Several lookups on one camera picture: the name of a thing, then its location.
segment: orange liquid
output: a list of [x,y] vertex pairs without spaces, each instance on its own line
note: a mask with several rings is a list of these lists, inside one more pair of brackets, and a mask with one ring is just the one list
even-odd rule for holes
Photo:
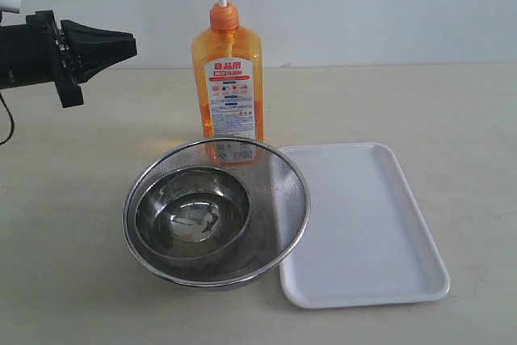
[[245,27],[238,27],[229,32],[209,28],[192,42],[192,62],[200,101],[203,135],[214,136],[204,64],[224,57],[238,57],[253,63],[255,134],[258,141],[263,141],[262,45],[259,36]]

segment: white wall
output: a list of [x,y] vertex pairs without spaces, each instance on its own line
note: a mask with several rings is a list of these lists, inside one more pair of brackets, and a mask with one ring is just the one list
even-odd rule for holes
[[[215,1],[23,0],[23,13],[133,32],[139,55],[126,66],[188,67]],[[517,61],[517,0],[230,1],[268,66]]]

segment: orange pump nozzle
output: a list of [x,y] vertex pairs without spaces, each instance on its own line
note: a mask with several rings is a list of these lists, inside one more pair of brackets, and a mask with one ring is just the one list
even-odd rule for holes
[[237,8],[226,0],[219,0],[210,10],[210,27],[214,30],[228,31],[239,26]]

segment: bottle label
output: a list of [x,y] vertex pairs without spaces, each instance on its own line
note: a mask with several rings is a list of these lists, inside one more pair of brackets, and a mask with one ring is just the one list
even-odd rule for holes
[[253,62],[218,58],[204,65],[215,136],[256,139]]

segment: bowl rim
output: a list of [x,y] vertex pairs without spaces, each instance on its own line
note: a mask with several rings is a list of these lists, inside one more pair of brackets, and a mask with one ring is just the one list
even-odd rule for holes
[[162,177],[160,177],[156,182],[154,182],[147,189],[145,189],[144,193],[141,195],[140,199],[137,201],[137,210],[138,210],[139,205],[141,204],[141,201],[144,199],[144,197],[147,195],[147,193],[149,193],[151,191],[151,189],[153,189],[153,187],[155,187],[163,179],[165,179],[166,177],[168,177],[169,175],[172,175],[172,174],[178,174],[178,173],[181,173],[181,172],[183,172],[185,170],[194,170],[194,169],[217,170],[220,173],[224,173],[224,174],[228,175],[229,177],[231,177],[232,179],[235,179],[235,181],[237,181],[237,183],[239,184],[241,189],[246,193],[246,200],[247,200],[247,204],[248,204],[248,207],[247,207],[248,208],[248,212],[244,215],[245,219],[244,219],[244,222],[242,223],[241,228],[239,228],[239,230],[235,234],[235,236],[233,236],[231,238],[231,240],[229,240],[226,244],[224,244],[223,246],[220,246],[216,250],[213,250],[209,254],[201,255],[201,256],[193,256],[193,257],[189,257],[189,258],[183,258],[183,257],[180,257],[180,256],[164,255],[164,254],[158,252],[157,250],[155,250],[153,247],[151,247],[145,241],[145,239],[141,236],[140,230],[137,227],[137,215],[135,215],[134,222],[132,223],[133,224],[132,226],[135,229],[135,231],[137,232],[137,236],[140,239],[141,243],[145,246],[145,248],[147,250],[151,251],[154,255],[157,255],[160,258],[164,259],[164,260],[188,263],[188,262],[195,261],[195,260],[207,259],[207,258],[210,258],[213,255],[217,255],[221,251],[228,249],[229,246],[233,245],[240,237],[242,237],[242,235],[246,232],[246,230],[248,228],[248,225],[250,223],[250,219],[251,219],[251,206],[250,206],[250,193],[248,192],[248,189],[244,186],[244,184],[241,182],[241,180],[238,177],[236,177],[234,174],[232,174],[231,172],[227,171],[226,169],[223,169],[223,168],[217,167],[217,166],[192,165],[192,166],[180,167],[179,169],[170,171],[169,173],[167,173],[167,174],[163,175]]
[[[154,267],[150,263],[148,263],[144,258],[142,258],[142,256],[137,251],[136,247],[133,245],[131,238],[129,237],[128,222],[127,222],[128,221],[128,208],[129,208],[129,204],[132,201],[132,198],[134,196],[134,192],[135,192],[137,186],[140,184],[141,180],[157,164],[162,162],[164,159],[168,158],[170,155],[178,153],[182,149],[186,149],[186,148],[192,147],[194,145],[201,145],[203,143],[209,143],[209,142],[214,142],[214,141],[241,141],[241,142],[245,142],[245,143],[250,143],[252,145],[262,147],[262,148],[266,149],[267,151],[274,153],[279,158],[283,159],[292,168],[292,170],[296,173],[296,175],[298,176],[298,178],[301,181],[301,186],[304,189],[304,194],[305,194],[304,219],[301,223],[300,228],[298,229],[298,232],[296,233],[296,236],[288,244],[288,246],[282,252],[280,252],[272,261],[264,264],[260,268],[254,270],[248,274],[245,274],[242,276],[237,276],[235,278],[228,279],[228,280],[214,280],[214,281],[185,280],[182,278],[178,278],[177,276],[169,275],[169,274],[157,269],[156,267]],[[263,143],[261,141],[256,141],[254,139],[250,139],[250,138],[246,138],[246,137],[229,137],[229,136],[209,137],[209,138],[199,139],[197,141],[189,141],[189,142],[183,143],[181,145],[178,145],[178,146],[174,147],[173,149],[170,149],[169,151],[166,151],[164,154],[159,156],[151,165],[149,165],[144,171],[142,171],[140,173],[140,175],[138,176],[138,178],[135,180],[134,184],[132,185],[132,187],[128,193],[128,196],[126,198],[126,201],[124,204],[123,217],[122,217],[122,226],[123,226],[125,241],[126,241],[126,244],[128,245],[130,252],[141,265],[143,265],[145,268],[147,268],[147,270],[152,272],[154,275],[156,275],[164,280],[169,280],[170,282],[180,284],[183,286],[193,287],[193,288],[225,288],[225,287],[239,285],[239,284],[246,284],[246,283],[252,281],[254,278],[257,278],[258,276],[262,275],[263,273],[276,267],[282,260],[284,260],[285,257],[287,255],[289,255],[289,253],[291,253],[291,251],[294,249],[296,244],[298,244],[303,233],[305,232],[305,229],[309,222],[309,213],[310,213],[309,186],[308,186],[303,174],[301,173],[300,169],[291,160],[291,158],[289,158],[287,155],[285,155],[278,149],[276,149],[266,143]]]

